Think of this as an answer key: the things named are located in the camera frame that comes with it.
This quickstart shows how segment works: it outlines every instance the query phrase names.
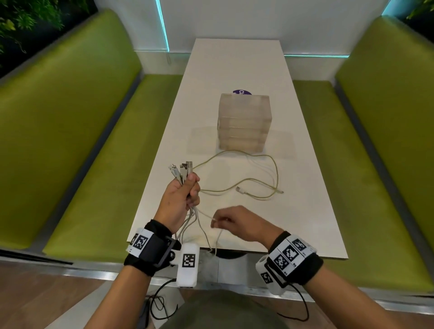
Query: black cable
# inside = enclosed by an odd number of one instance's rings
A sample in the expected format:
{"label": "black cable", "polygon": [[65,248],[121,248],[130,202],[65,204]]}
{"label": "black cable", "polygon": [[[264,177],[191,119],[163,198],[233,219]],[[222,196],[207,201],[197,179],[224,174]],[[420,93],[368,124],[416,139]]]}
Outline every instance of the black cable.
{"label": "black cable", "polygon": [[293,286],[292,284],[289,284],[289,285],[292,288],[294,288],[299,293],[299,295],[301,296],[301,299],[303,300],[303,303],[304,303],[304,307],[306,308],[306,314],[307,314],[307,316],[306,316],[305,319],[299,319],[299,318],[293,318],[293,317],[290,317],[290,316],[286,316],[286,315],[283,315],[283,314],[280,314],[280,313],[277,313],[277,314],[280,315],[281,317],[285,318],[285,319],[291,319],[291,320],[297,320],[297,321],[301,321],[301,322],[306,322],[307,320],[309,320],[309,309],[307,308],[307,303],[304,300],[304,297],[301,294],[301,292],[295,286]]}
{"label": "black cable", "polygon": [[[161,296],[158,296],[158,293],[160,292],[161,289],[163,289],[163,288],[164,288],[166,285],[168,285],[169,283],[171,283],[171,282],[175,282],[175,281],[176,281],[176,279],[171,279],[171,280],[165,282],[164,284],[161,285],[160,288],[157,289],[157,292],[156,292],[154,295],[150,296],[150,298],[152,298],[152,300],[151,300],[151,305],[150,305],[149,309],[150,309],[150,311],[151,311],[151,315],[152,315],[152,317],[153,317],[154,319],[156,319],[156,320],[166,320],[166,319],[170,318],[171,316],[173,316],[173,315],[176,313],[176,311],[178,311],[178,305],[176,305],[176,309],[175,309],[175,311],[174,311],[171,315],[168,315],[168,314],[167,314],[167,310],[166,310],[166,306],[164,305],[164,298],[161,297]],[[164,318],[157,318],[157,317],[154,315],[154,312],[152,312],[152,304],[154,303],[155,298],[157,298],[157,299],[159,300],[159,302],[161,303],[161,305],[162,305],[162,309],[164,308],[164,312],[166,313],[166,316],[165,316]]]}

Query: green seat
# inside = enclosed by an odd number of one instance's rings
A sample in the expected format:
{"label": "green seat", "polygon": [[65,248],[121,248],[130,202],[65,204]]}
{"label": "green seat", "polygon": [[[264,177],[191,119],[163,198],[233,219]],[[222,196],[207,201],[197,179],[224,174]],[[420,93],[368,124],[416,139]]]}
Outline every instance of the green seat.
{"label": "green seat", "polygon": [[434,285],[333,87],[294,81],[348,253],[326,265],[357,286],[432,291]]}
{"label": "green seat", "polygon": [[434,250],[434,45],[378,18],[336,78]]}
{"label": "green seat", "polygon": [[27,248],[141,70],[112,11],[0,85],[0,247]]}
{"label": "green seat", "polygon": [[182,76],[145,76],[44,252],[121,263]]}

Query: table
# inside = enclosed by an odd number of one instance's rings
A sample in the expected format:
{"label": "table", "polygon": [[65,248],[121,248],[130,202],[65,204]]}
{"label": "table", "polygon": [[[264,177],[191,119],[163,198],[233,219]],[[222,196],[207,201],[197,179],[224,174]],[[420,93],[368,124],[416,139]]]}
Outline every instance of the table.
{"label": "table", "polygon": [[[160,198],[173,176],[168,166],[185,161],[197,165],[219,150],[217,117],[220,95],[237,89],[254,95],[269,95],[272,124],[264,153],[276,160],[279,188],[267,201],[255,200],[234,189],[220,196],[201,193],[198,209],[209,216],[221,207],[244,205],[283,229],[297,234],[323,257],[348,258],[333,213],[324,180],[310,141],[297,95],[277,40],[196,39],[170,118],[152,166],[128,236],[143,227],[155,214]],[[276,175],[269,158],[246,158],[225,154],[198,168],[203,189],[219,190],[245,177],[274,183]],[[257,195],[270,190],[253,182],[243,188]],[[210,228],[210,218],[200,221],[211,246],[220,232]],[[208,247],[197,223],[184,241]],[[246,242],[224,231],[219,248],[266,252],[256,242]]]}

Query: wooden floor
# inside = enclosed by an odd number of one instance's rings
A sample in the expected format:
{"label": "wooden floor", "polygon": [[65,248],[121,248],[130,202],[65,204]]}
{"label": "wooden floor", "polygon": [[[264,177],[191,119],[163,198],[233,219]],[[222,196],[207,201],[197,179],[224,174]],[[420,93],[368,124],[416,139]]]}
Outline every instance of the wooden floor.
{"label": "wooden floor", "polygon": [[[19,263],[0,262],[0,329],[44,329],[103,283],[103,280],[39,274]],[[181,290],[186,300],[194,292]],[[254,300],[289,316],[305,315],[302,302],[262,297]],[[308,307],[309,321],[285,319],[289,328],[335,328],[315,303],[308,303]],[[407,328],[434,328],[434,316],[400,312],[391,314]]]}

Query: plastic container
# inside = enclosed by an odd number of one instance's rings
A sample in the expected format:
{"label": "plastic container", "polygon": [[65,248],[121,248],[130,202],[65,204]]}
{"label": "plastic container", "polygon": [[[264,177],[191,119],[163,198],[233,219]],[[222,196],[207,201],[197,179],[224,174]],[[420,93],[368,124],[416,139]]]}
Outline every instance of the plastic container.
{"label": "plastic container", "polygon": [[219,148],[262,152],[271,119],[268,96],[221,94],[217,122]]}

